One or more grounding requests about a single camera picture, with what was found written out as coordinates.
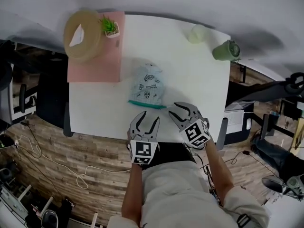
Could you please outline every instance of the potted succulent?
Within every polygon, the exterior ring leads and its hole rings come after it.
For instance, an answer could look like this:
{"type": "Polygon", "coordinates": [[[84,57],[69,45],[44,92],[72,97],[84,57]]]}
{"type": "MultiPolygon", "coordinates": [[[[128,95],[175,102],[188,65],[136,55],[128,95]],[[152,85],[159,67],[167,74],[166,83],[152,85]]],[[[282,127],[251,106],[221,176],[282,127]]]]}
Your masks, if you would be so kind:
{"type": "Polygon", "coordinates": [[[106,18],[105,16],[101,19],[101,28],[104,31],[105,36],[108,38],[115,38],[119,36],[119,27],[117,22],[114,20],[110,20],[110,18],[106,18]]]}

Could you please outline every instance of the green plant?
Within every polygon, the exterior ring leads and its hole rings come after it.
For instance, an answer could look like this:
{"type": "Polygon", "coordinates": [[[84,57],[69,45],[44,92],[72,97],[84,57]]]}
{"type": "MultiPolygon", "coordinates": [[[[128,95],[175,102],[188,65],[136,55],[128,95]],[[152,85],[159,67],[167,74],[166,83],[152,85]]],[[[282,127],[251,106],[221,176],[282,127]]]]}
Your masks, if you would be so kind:
{"type": "Polygon", "coordinates": [[[110,18],[106,18],[105,16],[101,19],[101,29],[104,32],[113,32],[115,31],[115,21],[110,20],[110,18]]]}

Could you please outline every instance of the green mug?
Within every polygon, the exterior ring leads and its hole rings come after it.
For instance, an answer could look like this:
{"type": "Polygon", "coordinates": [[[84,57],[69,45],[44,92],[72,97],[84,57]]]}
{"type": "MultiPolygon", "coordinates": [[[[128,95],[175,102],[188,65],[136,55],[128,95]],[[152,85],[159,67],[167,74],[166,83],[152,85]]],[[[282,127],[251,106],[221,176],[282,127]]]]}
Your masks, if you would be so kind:
{"type": "Polygon", "coordinates": [[[220,61],[237,61],[240,58],[241,50],[233,40],[227,40],[212,51],[214,59],[220,61]]]}

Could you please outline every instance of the white table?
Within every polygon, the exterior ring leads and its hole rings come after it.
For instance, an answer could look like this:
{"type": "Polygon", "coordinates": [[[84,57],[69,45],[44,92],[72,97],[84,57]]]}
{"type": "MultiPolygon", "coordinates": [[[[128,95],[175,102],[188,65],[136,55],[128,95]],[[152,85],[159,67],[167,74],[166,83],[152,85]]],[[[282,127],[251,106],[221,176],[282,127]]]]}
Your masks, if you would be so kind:
{"type": "Polygon", "coordinates": [[[212,49],[230,36],[206,29],[207,41],[191,44],[186,38],[194,24],[141,15],[126,15],[119,83],[70,83],[71,131],[126,139],[133,118],[147,110],[141,124],[149,130],[159,116],[159,142],[180,142],[179,129],[166,111],[128,103],[136,68],[154,63],[163,70],[166,85],[163,104],[184,101],[196,105],[210,122],[214,141],[219,135],[225,109],[230,62],[217,61],[212,49]]]}

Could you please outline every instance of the wood plank floor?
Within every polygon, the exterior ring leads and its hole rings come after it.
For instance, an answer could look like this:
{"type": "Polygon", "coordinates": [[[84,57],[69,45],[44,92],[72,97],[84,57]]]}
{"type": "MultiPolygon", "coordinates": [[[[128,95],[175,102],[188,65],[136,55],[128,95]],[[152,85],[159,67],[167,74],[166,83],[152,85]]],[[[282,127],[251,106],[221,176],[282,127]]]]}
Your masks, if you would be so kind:
{"type": "MultiPolygon", "coordinates": [[[[241,81],[241,73],[236,65],[231,67],[230,80],[241,81]]],[[[252,85],[268,81],[269,79],[263,75],[247,70],[246,82],[248,84],[252,85]]],[[[279,101],[259,103],[255,105],[255,113],[262,116],[263,113],[277,110],[278,106],[279,101]]],[[[125,141],[77,133],[68,138],[63,135],[62,129],[48,124],[36,115],[31,115],[26,121],[30,124],[40,144],[42,153],[48,158],[68,166],[76,173],[85,173],[88,165],[112,171],[124,171],[131,166],[125,141]]],[[[288,129],[292,131],[295,128],[295,123],[284,116],[280,117],[279,125],[284,127],[286,121],[290,122],[288,129]]],[[[253,123],[250,136],[259,128],[256,123],[253,123]]],[[[17,124],[9,128],[6,133],[13,139],[19,139],[21,135],[27,136],[32,141],[34,150],[37,151],[36,142],[28,127],[17,124]]],[[[275,136],[267,139],[279,145],[284,140],[283,147],[285,148],[289,147],[292,140],[278,132],[275,133],[275,136]]],[[[250,138],[241,143],[225,146],[223,151],[221,151],[223,159],[229,160],[242,150],[250,150],[249,141],[250,138]]],[[[19,145],[32,152],[32,148],[26,138],[19,140],[19,145]]],[[[61,199],[65,196],[69,197],[76,204],[72,214],[78,220],[91,222],[93,214],[97,212],[97,223],[106,225],[112,215],[120,214],[129,172],[108,173],[90,167],[87,169],[86,175],[83,176],[88,188],[82,189],[77,186],[74,173],[45,157],[36,159],[24,149],[17,151],[14,148],[10,148],[2,152],[12,156],[22,169],[22,173],[18,176],[18,180],[21,183],[24,185],[31,184],[45,198],[53,196],[56,205],[59,205],[61,199]]],[[[208,163],[205,151],[202,150],[198,153],[203,157],[204,163],[208,163]]],[[[246,187],[261,203],[265,201],[268,190],[262,185],[261,178],[271,174],[265,167],[250,156],[245,156],[242,153],[237,157],[236,164],[232,165],[231,162],[228,162],[227,165],[234,176],[235,184],[246,187]]],[[[85,184],[80,179],[78,180],[79,185],[85,187],[85,184]]]]}

